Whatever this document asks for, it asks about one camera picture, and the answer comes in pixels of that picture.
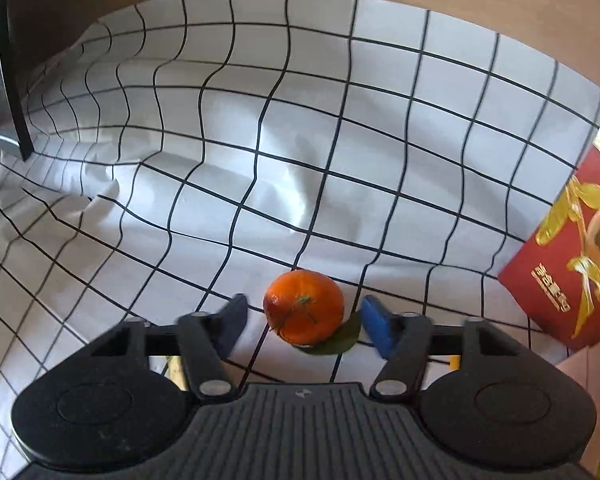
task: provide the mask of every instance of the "metal screw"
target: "metal screw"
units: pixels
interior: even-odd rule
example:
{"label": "metal screw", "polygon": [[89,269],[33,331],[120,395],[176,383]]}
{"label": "metal screw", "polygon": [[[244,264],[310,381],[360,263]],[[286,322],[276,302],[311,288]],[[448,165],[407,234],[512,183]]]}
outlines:
{"label": "metal screw", "polygon": [[231,384],[222,379],[211,379],[200,384],[200,393],[207,397],[219,397],[231,391]]}
{"label": "metal screw", "polygon": [[376,384],[376,392],[382,396],[401,395],[407,391],[407,385],[402,381],[387,379]]}

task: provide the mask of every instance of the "green leaf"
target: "green leaf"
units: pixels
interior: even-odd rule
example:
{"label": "green leaf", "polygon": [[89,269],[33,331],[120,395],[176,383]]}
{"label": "green leaf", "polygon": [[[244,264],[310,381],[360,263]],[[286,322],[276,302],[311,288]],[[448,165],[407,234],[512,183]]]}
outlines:
{"label": "green leaf", "polygon": [[327,340],[308,348],[299,346],[296,348],[310,355],[344,354],[344,352],[352,348],[358,341],[361,328],[360,313],[355,311]]}

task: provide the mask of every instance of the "gold pattern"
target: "gold pattern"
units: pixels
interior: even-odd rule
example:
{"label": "gold pattern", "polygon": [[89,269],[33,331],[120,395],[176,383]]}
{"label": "gold pattern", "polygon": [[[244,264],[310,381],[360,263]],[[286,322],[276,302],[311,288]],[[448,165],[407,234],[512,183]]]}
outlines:
{"label": "gold pattern", "polygon": [[[594,145],[600,150],[600,131]],[[585,255],[587,226],[582,214],[580,201],[590,209],[600,209],[600,186],[594,183],[581,183],[576,176],[572,176],[562,190],[558,200],[544,217],[536,232],[536,243],[540,246],[549,244],[560,233],[567,218],[574,222],[580,235],[580,254],[567,263],[567,269],[579,272],[582,276],[582,293],[576,325],[572,338],[577,337],[587,319],[593,314],[595,305],[590,289],[590,282],[596,286],[595,296],[600,302],[600,268]]]}
{"label": "gold pattern", "polygon": [[553,277],[546,271],[546,267],[540,263],[531,271],[531,275],[538,282],[540,288],[553,303],[556,310],[560,312],[568,312],[571,310],[571,305],[563,291],[560,290],[560,285],[554,281]]}

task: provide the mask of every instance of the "white grid cloth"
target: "white grid cloth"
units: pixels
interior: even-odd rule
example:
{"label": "white grid cloth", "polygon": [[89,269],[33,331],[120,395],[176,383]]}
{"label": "white grid cloth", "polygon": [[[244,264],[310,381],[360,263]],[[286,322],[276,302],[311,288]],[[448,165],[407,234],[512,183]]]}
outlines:
{"label": "white grid cloth", "polygon": [[24,109],[34,155],[0,152],[0,480],[24,464],[17,393],[127,316],[243,292],[237,384],[368,387],[364,335],[308,356],[268,332],[263,292],[298,267],[347,315],[375,294],[566,357],[496,275],[585,153],[600,88],[511,38],[379,0],[153,0],[31,74]]}

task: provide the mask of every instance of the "red box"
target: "red box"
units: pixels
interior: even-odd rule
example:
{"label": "red box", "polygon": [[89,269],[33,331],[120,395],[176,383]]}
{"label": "red box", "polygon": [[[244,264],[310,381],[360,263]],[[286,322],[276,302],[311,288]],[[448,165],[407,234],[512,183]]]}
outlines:
{"label": "red box", "polygon": [[542,330],[568,348],[600,341],[600,130],[580,169],[498,279]]}

